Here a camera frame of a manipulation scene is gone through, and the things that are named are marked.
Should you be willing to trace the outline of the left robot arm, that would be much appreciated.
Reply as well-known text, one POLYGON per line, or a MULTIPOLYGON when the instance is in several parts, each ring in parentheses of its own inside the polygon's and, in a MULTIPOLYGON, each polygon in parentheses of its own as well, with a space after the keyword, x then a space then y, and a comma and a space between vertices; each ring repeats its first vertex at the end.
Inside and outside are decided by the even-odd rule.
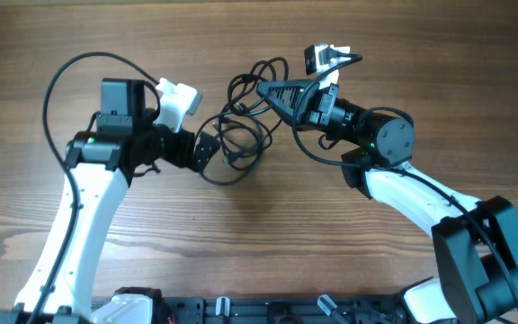
POLYGON ((40 259, 0 323, 170 323, 174 313, 158 289, 124 287, 92 308, 96 268, 108 229, 136 168, 162 158, 176 167, 202 171, 218 142, 182 127, 196 112, 201 94, 161 79, 153 86, 155 111, 146 107, 149 84, 136 79, 102 81, 96 126, 67 145, 67 175, 40 259))

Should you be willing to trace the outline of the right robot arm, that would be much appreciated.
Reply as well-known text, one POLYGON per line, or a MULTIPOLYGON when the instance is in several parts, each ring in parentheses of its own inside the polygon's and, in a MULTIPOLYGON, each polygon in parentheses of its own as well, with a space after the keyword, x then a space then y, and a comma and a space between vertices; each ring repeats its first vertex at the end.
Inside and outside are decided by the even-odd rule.
POLYGON ((517 210, 501 196, 482 201, 414 168, 408 114, 362 108, 340 98, 337 85, 308 80, 262 82, 256 92, 294 132, 355 144, 337 163, 345 182, 432 239, 438 275, 403 291, 409 321, 486 323, 518 311, 517 210))

